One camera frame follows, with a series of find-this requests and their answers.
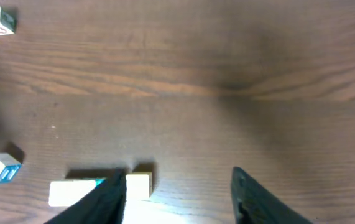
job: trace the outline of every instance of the blue cube side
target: blue cube side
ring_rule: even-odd
[[[14,176],[16,176],[16,173],[18,172],[20,167],[21,167],[20,164],[6,166],[0,175],[0,184],[5,184],[10,182],[14,178]]]

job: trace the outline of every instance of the wooden table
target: wooden table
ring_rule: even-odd
[[[315,223],[355,223],[355,1],[3,6],[0,151],[25,159],[0,223],[61,212],[49,183],[70,170],[138,162],[156,190],[125,223],[233,223],[233,166]]]

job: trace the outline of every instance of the brown wood plank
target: brown wood plank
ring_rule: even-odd
[[[0,91],[355,101],[355,1],[23,1]]]
[[[70,169],[138,161],[157,164],[158,184],[126,223],[233,223],[233,166],[314,222],[355,223],[355,103],[19,95],[0,97],[0,123],[0,142],[26,153],[0,185],[0,223],[61,212],[48,187]]]

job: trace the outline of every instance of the wood grain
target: wood grain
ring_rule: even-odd
[[[61,212],[47,205],[49,183],[70,169],[139,161],[157,164],[158,181],[125,223],[233,223],[233,166],[315,223],[355,223],[355,103],[20,95],[0,97],[0,111],[3,140],[26,153],[0,185],[0,223]]]
[[[355,1],[4,5],[1,92],[355,101]]]

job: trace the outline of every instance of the wooden surface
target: wooden surface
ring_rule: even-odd
[[[25,160],[0,223],[61,212],[48,187],[71,169],[137,162],[157,188],[125,223],[233,223],[233,166],[315,223],[355,223],[355,1],[1,2],[19,22],[0,151]]]

